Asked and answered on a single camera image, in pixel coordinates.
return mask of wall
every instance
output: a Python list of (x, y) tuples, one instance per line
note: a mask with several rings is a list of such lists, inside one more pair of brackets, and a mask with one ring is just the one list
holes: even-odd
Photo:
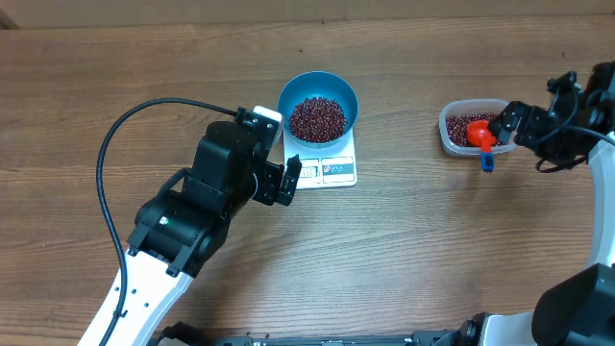
[(19, 28), (61, 28), (321, 19), (610, 14), (615, 11), (615, 1), (0, 0), (0, 9)]

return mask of bowl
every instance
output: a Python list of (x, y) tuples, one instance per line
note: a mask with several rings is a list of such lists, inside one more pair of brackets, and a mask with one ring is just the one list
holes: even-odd
[[(312, 143), (301, 140), (290, 132), (288, 120), (295, 106), (313, 97), (335, 100), (344, 110), (348, 122), (344, 135), (340, 138), (324, 143)], [(355, 127), (358, 120), (358, 100), (355, 91), (339, 76), (330, 72), (311, 71), (293, 78), (286, 84), (278, 99), (278, 112), (284, 117), (284, 130), (293, 140), (308, 148), (327, 148), (341, 141)]]
[[(478, 114), (478, 113), (495, 113), (499, 114), (508, 106), (508, 101), (500, 99), (474, 99), (454, 101), (447, 105), (447, 107), (440, 113), (439, 127), (440, 137), (442, 139), (442, 146), (444, 151), (456, 158), (462, 157), (477, 157), (480, 158), (479, 147), (460, 147), (453, 144), (449, 138), (449, 132), (446, 129), (446, 118), (457, 115)], [(501, 154), (516, 148), (517, 144), (508, 142), (506, 145), (494, 146), (492, 148), (493, 154)]]

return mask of clear plastic container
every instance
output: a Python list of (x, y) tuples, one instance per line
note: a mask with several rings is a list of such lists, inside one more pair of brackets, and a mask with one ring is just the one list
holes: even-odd
[[(442, 138), (442, 146), (444, 151), (454, 157), (477, 157), (480, 158), (480, 148), (460, 147), (451, 142), (449, 133), (446, 129), (446, 118), (456, 115), (470, 115), (482, 112), (493, 112), (499, 114), (508, 106), (508, 101), (500, 99), (475, 99), (463, 100), (450, 103), (440, 113), (440, 137)], [(501, 154), (516, 148), (517, 144), (508, 142), (507, 145), (493, 147), (493, 154)]]

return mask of bowl of beans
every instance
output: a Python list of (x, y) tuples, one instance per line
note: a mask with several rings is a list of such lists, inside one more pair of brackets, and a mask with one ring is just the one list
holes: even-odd
[(286, 84), (278, 100), (278, 112), (292, 139), (309, 148), (326, 148), (353, 129), (358, 119), (358, 100), (355, 91), (340, 77), (312, 71)]
[[(439, 128), (444, 151), (454, 157), (480, 157), (480, 148), (472, 146), (467, 139), (468, 125), (475, 120), (491, 120), (498, 116), (508, 101), (500, 99), (475, 99), (450, 103), (440, 113)], [(514, 149), (515, 143), (498, 141), (493, 154)]]

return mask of wooden table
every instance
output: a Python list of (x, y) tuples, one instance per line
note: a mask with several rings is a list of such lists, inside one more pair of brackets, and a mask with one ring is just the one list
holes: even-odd
[[(615, 16), (417, 19), (0, 33), (0, 345), (74, 345), (117, 270), (94, 165), (143, 101), (276, 107), (310, 70), (345, 78), (361, 112), (358, 185), (249, 203), (162, 321), (211, 335), (406, 334), (533, 309), (582, 270), (593, 228), (586, 166), (542, 175), (517, 149), (495, 174), (444, 154), (449, 102), (546, 106), (545, 79), (615, 59)], [(157, 106), (124, 125), (105, 183), (120, 237), (222, 118)], [(283, 160), (279, 147), (271, 157)]]

